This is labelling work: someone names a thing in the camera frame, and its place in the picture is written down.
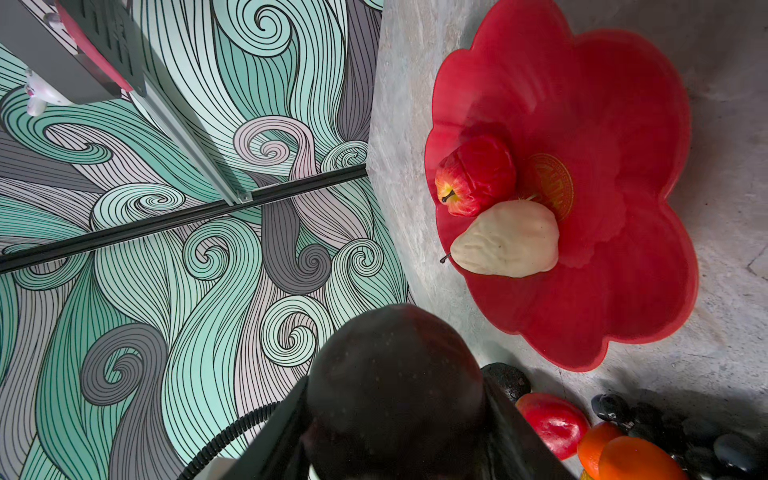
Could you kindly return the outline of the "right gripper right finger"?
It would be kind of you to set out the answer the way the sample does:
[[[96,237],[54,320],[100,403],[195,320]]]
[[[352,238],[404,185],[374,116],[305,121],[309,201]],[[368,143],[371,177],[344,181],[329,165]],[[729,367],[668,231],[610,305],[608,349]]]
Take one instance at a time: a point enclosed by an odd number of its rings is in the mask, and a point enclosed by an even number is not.
[[[575,479],[493,380],[484,380],[480,479]]]

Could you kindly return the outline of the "cream fake pear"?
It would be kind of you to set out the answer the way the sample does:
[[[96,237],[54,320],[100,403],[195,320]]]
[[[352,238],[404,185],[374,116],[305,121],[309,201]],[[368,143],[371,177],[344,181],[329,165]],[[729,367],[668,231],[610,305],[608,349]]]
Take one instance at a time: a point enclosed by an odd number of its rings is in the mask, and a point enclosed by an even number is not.
[[[453,241],[448,258],[474,274],[524,278],[556,266],[559,237],[556,217],[546,206],[506,201],[480,214]]]

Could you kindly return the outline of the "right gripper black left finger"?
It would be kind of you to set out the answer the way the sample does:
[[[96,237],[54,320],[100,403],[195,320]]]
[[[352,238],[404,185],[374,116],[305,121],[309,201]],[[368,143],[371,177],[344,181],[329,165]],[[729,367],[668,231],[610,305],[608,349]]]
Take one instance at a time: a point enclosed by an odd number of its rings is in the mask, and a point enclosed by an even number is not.
[[[309,478],[310,462],[301,440],[310,424],[307,386],[307,377],[298,381],[244,454],[225,473],[224,480]]]

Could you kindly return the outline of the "red flower-shaped fruit bowl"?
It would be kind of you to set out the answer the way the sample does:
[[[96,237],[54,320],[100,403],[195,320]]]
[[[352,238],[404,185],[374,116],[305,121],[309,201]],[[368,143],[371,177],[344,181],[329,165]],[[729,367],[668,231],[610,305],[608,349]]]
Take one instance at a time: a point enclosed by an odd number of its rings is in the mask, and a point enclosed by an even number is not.
[[[559,260],[526,278],[464,273],[499,330],[550,363],[597,368],[611,343],[666,338],[690,317],[699,270],[668,198],[689,155],[672,62],[624,30],[574,34],[552,1],[501,1],[434,84],[424,175],[471,137],[502,140],[518,196],[552,209]]]

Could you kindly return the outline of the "dark maroon fake fruit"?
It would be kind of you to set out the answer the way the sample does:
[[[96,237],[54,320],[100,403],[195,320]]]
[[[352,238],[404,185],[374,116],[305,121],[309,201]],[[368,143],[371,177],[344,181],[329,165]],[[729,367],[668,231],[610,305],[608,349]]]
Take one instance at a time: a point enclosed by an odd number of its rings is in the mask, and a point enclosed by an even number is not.
[[[480,367],[412,304],[363,313],[313,360],[304,450],[321,479],[466,479],[485,420]]]

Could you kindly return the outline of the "red fake apple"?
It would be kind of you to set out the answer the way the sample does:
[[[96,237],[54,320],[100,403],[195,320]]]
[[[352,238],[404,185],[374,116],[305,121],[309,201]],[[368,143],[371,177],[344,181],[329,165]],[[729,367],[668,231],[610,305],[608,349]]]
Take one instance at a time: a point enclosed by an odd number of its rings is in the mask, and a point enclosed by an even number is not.
[[[476,217],[516,192],[516,167],[506,145],[493,136],[471,138],[438,165],[437,198],[450,215]]]

